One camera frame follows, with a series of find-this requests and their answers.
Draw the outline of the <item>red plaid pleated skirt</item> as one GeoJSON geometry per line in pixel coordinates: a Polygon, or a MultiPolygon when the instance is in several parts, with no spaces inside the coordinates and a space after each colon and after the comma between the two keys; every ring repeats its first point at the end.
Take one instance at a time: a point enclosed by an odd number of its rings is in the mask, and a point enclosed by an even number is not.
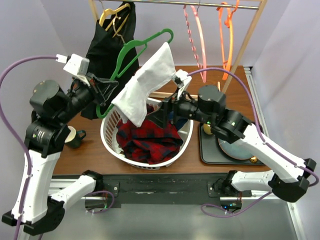
{"type": "Polygon", "coordinates": [[[149,120],[144,120],[141,127],[131,121],[120,120],[116,126],[116,141],[124,156],[138,163],[149,165],[169,161],[180,151],[184,143],[174,125],[161,128],[149,120]]]}

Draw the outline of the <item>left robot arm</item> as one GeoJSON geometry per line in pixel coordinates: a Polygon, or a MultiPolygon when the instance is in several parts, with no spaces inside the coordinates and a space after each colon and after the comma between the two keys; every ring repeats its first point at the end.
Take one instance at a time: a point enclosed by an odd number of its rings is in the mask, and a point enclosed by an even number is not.
{"type": "Polygon", "coordinates": [[[68,123],[90,103],[104,104],[118,82],[100,79],[93,74],[73,80],[68,92],[63,92],[54,80],[38,83],[30,98],[31,123],[22,141],[24,171],[17,201],[12,210],[2,216],[10,226],[23,226],[31,236],[42,236],[55,230],[66,211],[86,196],[107,195],[103,176],[86,170],[68,187],[49,194],[53,171],[71,135],[68,123]]]}

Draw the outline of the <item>white cloth garment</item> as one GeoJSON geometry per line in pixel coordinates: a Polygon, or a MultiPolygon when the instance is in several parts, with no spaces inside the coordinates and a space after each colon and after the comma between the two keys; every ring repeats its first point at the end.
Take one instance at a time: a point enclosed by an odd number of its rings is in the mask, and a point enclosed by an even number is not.
{"type": "Polygon", "coordinates": [[[147,99],[150,93],[166,85],[175,73],[170,45],[165,42],[112,100],[111,103],[122,122],[130,121],[136,127],[141,127],[147,115],[147,99]]]}

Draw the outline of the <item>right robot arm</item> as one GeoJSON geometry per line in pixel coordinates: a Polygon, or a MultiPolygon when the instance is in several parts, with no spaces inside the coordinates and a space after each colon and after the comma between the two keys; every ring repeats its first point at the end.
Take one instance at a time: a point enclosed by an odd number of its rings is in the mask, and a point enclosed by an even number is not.
{"type": "Polygon", "coordinates": [[[210,131],[230,145],[240,146],[269,167],[269,171],[243,172],[232,170],[214,187],[233,197],[244,191],[271,192],[281,200],[295,203],[311,186],[308,177],[317,163],[297,157],[271,141],[261,133],[257,122],[252,122],[236,110],[226,108],[226,95],[214,85],[205,85],[198,90],[197,99],[186,91],[175,92],[164,98],[157,110],[147,114],[146,119],[161,128],[180,118],[208,124],[210,131]]]}

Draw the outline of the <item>blue denim skirt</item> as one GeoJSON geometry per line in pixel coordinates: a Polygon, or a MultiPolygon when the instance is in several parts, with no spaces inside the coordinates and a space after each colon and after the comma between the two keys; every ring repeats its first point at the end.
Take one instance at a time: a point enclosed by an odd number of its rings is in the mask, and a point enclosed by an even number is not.
{"type": "Polygon", "coordinates": [[[179,131],[188,122],[188,119],[184,118],[184,117],[178,117],[176,122],[174,122],[173,121],[173,116],[174,116],[174,113],[171,111],[168,114],[168,120],[172,125],[175,126],[176,130],[179,131]]]}

